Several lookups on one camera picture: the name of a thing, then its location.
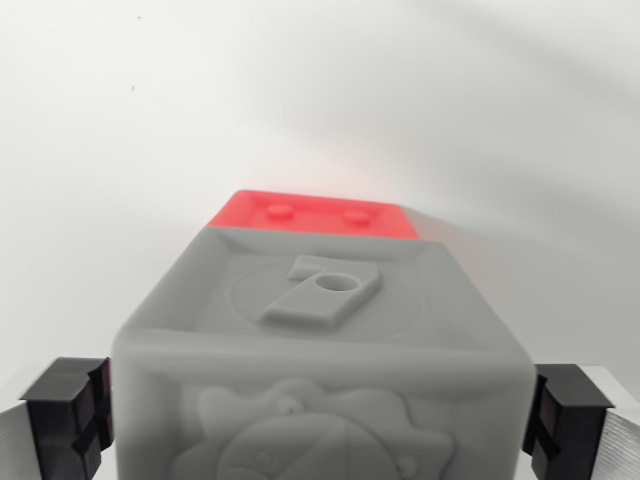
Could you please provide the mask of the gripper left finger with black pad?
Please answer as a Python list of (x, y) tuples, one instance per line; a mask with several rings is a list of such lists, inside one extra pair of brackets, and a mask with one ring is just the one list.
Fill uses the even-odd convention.
[(1, 408), (3, 479), (92, 479), (115, 435), (111, 362), (59, 357)]

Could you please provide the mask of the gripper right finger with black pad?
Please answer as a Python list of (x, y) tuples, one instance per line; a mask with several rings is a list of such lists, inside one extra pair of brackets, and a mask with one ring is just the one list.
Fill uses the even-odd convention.
[(538, 364), (522, 451), (546, 480), (639, 479), (639, 400), (599, 365)]

